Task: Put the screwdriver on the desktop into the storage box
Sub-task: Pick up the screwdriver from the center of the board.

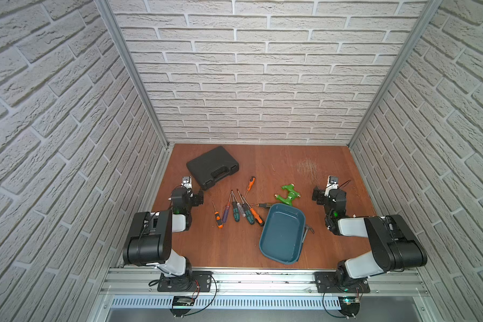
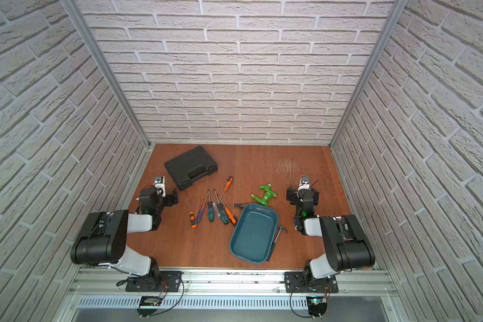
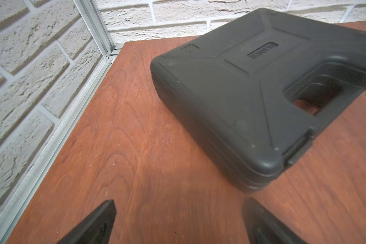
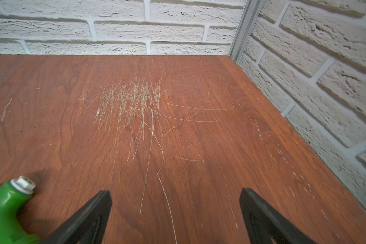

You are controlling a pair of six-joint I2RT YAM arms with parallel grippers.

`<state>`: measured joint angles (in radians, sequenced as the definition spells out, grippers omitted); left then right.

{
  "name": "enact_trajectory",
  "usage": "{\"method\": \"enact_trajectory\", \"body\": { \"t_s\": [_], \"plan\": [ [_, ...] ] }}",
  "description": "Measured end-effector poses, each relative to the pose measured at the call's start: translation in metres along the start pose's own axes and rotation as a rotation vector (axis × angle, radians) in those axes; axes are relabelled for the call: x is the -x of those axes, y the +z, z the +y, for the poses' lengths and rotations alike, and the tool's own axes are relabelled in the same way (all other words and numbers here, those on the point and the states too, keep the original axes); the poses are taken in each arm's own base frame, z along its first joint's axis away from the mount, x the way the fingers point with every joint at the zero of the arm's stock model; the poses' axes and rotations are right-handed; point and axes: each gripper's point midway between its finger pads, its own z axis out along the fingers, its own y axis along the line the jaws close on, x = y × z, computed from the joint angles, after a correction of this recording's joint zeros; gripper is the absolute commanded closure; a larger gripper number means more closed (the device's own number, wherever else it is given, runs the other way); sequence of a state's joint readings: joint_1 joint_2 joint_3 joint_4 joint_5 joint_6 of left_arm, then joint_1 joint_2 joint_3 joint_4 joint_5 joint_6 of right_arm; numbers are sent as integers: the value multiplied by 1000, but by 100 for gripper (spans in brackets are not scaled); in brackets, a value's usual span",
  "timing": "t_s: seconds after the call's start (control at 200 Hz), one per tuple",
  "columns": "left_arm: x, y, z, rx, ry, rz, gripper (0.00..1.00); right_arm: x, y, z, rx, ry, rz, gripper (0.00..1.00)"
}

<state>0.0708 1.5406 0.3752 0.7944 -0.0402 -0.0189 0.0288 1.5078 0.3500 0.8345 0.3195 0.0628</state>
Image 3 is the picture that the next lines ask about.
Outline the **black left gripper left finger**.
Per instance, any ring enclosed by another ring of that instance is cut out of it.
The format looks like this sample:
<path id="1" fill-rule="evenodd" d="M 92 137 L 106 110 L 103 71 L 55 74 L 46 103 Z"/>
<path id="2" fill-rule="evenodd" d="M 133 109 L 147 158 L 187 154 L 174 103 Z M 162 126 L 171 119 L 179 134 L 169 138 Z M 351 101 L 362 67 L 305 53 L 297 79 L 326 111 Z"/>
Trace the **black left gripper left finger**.
<path id="1" fill-rule="evenodd" d="M 105 200 L 57 244 L 108 244 L 116 215 L 114 200 Z"/>

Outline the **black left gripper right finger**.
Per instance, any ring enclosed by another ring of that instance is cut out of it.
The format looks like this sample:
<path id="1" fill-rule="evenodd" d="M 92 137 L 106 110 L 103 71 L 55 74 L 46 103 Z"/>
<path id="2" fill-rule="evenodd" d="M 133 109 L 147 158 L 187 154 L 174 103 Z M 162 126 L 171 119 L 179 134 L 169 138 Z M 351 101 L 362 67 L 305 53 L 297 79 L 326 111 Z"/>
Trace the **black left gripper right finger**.
<path id="1" fill-rule="evenodd" d="M 251 244 L 306 243 L 254 198 L 244 201 L 242 216 Z"/>

